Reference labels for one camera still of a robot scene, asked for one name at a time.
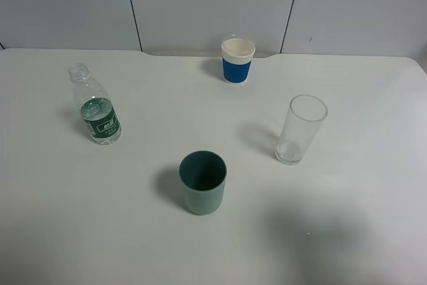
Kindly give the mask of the clear bottle with green label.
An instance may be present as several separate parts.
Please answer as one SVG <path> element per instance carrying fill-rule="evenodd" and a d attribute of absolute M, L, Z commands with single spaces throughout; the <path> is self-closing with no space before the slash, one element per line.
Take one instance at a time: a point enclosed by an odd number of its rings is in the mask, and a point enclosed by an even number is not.
<path fill-rule="evenodd" d="M 99 145 L 111 145 L 121 136 L 121 124 L 104 89 L 84 63 L 68 67 L 73 83 L 73 100 L 92 138 Z"/>

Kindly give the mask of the green plastic cup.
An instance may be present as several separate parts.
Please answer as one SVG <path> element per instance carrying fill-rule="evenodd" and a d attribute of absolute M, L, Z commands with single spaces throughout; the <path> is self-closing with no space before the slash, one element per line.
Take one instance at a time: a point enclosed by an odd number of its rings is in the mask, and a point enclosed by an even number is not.
<path fill-rule="evenodd" d="M 227 166 L 211 151 L 196 151 L 181 161 L 178 169 L 187 209 L 199 216 L 215 212 L 222 204 Z"/>

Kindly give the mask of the tall clear drinking glass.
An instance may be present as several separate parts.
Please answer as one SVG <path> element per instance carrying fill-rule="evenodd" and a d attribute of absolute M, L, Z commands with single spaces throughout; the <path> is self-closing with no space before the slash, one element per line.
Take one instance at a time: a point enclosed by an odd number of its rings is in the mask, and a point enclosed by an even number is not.
<path fill-rule="evenodd" d="M 288 166 L 298 164 L 327 116 L 328 108 L 321 99 L 306 94 L 295 96 L 276 147 L 278 161 Z"/>

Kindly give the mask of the blue and white paper cup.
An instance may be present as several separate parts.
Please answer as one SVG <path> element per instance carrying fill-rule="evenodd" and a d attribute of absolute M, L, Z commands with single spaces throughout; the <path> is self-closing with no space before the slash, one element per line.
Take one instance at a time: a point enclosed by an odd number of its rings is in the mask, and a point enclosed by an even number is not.
<path fill-rule="evenodd" d="M 231 35 L 222 41 L 221 50 L 224 79 L 233 84 L 245 82 L 256 52 L 255 45 L 250 40 Z"/>

